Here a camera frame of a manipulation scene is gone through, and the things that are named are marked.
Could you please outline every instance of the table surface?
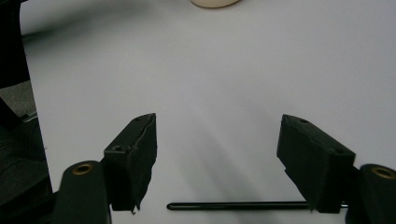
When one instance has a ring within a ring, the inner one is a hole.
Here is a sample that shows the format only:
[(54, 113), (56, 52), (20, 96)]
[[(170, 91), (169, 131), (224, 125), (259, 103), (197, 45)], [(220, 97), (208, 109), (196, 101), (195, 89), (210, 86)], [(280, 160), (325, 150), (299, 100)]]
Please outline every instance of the table surface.
[(35, 0), (21, 29), (55, 190), (133, 118), (157, 113), (142, 210), (113, 223), (344, 223), (309, 211), (171, 212), (302, 196), (276, 157), (283, 114), (396, 168), (396, 2)]

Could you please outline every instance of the white surface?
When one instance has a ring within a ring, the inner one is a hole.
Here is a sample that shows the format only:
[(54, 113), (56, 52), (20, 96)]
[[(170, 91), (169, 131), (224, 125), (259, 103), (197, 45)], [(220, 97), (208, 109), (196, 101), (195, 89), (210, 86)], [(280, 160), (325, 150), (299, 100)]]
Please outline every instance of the white surface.
[(343, 223), (303, 212), (170, 212), (170, 202), (301, 200), (276, 157), (282, 114), (396, 168), (396, 2), (35, 0), (21, 28), (53, 187), (157, 113), (142, 211), (113, 223)]

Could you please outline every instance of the black rod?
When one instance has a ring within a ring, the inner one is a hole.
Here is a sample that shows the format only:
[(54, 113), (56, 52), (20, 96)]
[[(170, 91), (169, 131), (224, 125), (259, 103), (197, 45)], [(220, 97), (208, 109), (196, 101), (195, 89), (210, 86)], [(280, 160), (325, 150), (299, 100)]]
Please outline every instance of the black rod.
[(252, 203), (169, 203), (172, 211), (211, 211), (211, 210), (297, 210), (308, 209), (307, 202), (252, 202)]

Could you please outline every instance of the round beige object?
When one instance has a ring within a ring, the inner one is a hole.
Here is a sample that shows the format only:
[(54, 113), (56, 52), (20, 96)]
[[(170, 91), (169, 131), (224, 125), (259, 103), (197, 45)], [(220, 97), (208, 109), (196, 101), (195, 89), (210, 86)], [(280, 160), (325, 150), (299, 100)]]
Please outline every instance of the round beige object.
[(199, 7), (226, 7), (239, 0), (191, 0)]

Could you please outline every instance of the gray carpet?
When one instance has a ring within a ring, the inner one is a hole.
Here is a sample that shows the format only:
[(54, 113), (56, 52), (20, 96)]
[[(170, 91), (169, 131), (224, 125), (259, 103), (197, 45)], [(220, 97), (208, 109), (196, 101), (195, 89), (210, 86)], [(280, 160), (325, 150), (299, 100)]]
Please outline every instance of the gray carpet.
[(0, 97), (19, 117), (35, 113), (35, 99), (30, 81), (0, 89)]

